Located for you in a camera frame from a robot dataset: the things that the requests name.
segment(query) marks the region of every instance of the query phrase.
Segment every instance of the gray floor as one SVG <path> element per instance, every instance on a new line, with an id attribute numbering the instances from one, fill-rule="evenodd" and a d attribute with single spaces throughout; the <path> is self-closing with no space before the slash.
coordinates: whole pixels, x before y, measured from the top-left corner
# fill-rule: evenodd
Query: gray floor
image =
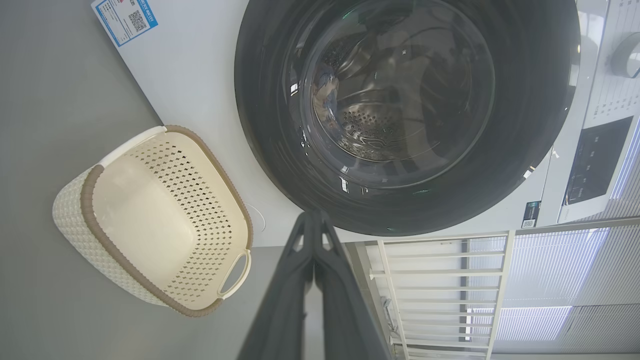
<path id="1" fill-rule="evenodd" d="M 234 359 L 280 248 L 191 319 L 121 290 L 53 224 L 62 186 L 160 124 L 89 4 L 0 4 L 0 359 Z"/>

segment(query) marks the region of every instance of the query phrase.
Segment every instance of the qr code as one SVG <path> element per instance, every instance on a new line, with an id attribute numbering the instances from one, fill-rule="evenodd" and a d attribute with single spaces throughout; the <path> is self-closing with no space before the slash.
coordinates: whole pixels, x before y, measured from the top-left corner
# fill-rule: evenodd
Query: qr code
<path id="1" fill-rule="evenodd" d="M 526 228 L 526 227 L 534 227 L 536 226 L 536 221 L 535 220 L 524 220 L 522 222 L 522 228 Z"/>
<path id="2" fill-rule="evenodd" d="M 133 26 L 136 28 L 137 33 L 147 27 L 147 23 L 145 22 L 142 15 L 140 15 L 140 10 L 136 10 L 136 12 L 129 15 L 129 20 L 131 20 L 131 24 L 133 24 Z"/>

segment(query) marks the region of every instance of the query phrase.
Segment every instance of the door glass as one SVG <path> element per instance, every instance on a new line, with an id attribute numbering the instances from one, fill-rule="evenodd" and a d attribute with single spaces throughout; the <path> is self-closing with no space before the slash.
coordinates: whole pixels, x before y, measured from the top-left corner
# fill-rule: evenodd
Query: door glass
<path id="1" fill-rule="evenodd" d="M 437 0 L 364 2 L 320 36 L 301 107 L 323 161 L 364 186 L 410 186 L 456 164 L 492 108 L 493 62 L 463 12 Z"/>

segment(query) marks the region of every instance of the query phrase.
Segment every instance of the washing machine door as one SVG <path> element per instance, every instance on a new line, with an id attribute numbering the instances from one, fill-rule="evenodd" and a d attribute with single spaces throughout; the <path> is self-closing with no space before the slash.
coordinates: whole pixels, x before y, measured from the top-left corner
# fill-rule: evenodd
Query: washing machine door
<path id="1" fill-rule="evenodd" d="M 428 233 L 511 193 L 573 97 L 573 0 L 250 0 L 236 99 L 255 156 L 303 209 Z"/>

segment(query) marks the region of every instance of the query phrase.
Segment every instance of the basket handle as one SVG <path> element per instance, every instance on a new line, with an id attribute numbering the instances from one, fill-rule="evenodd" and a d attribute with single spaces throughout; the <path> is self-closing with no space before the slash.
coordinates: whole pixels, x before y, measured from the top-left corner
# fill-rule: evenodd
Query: basket handle
<path id="1" fill-rule="evenodd" d="M 146 130 L 136 136 L 134 136 L 133 138 L 129 139 L 129 141 L 123 143 L 122 145 L 118 146 L 114 151 L 111 151 L 107 156 L 105 156 L 102 160 L 100 160 L 100 162 L 98 163 L 98 165 L 102 165 L 102 167 L 107 167 L 109 166 L 109 164 L 111 164 L 112 162 L 114 162 L 117 158 L 121 157 L 122 155 L 124 155 L 125 152 L 133 149 L 135 146 L 147 141 L 149 138 L 158 135 L 159 133 L 165 133 L 166 132 L 166 127 L 164 126 L 156 126 L 156 127 L 152 127 L 149 130 Z"/>
<path id="2" fill-rule="evenodd" d="M 240 260 L 240 257 L 242 257 L 242 256 L 246 256 L 246 262 L 244 263 L 244 270 L 242 272 L 242 275 L 236 281 L 236 283 L 233 284 L 233 286 L 231 286 L 229 288 L 229 290 L 221 293 L 220 290 L 222 289 L 222 287 L 227 282 L 227 279 L 229 278 L 229 275 L 231 275 L 231 271 L 236 267 L 236 264 L 237 264 L 238 260 Z M 229 268 L 227 274 L 225 275 L 224 280 L 222 280 L 222 283 L 220 284 L 220 287 L 218 288 L 218 297 L 224 300 L 224 299 L 228 298 L 229 296 L 233 295 L 240 288 L 240 286 L 244 283 L 244 281 L 246 280 L 246 277 L 249 275 L 249 269 L 250 268 L 251 268 L 251 251 L 249 249 L 246 249 L 245 253 L 238 255 L 238 257 L 234 261 L 233 265 L 231 265 L 231 267 Z"/>

